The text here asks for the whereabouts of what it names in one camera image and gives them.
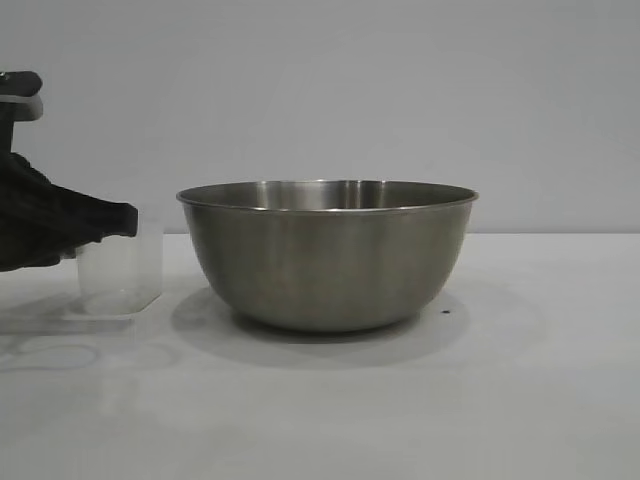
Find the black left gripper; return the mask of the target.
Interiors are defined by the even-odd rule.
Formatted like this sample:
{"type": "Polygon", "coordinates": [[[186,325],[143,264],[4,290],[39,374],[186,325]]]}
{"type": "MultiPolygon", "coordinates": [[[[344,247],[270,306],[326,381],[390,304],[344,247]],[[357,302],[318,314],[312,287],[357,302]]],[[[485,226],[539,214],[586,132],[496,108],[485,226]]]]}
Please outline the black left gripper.
{"type": "Polygon", "coordinates": [[[1,212],[18,219],[1,219],[2,271],[51,267],[75,259],[77,246],[66,235],[88,242],[137,235],[136,207],[52,183],[25,157],[11,152],[13,133],[14,120],[2,118],[1,212]]]}

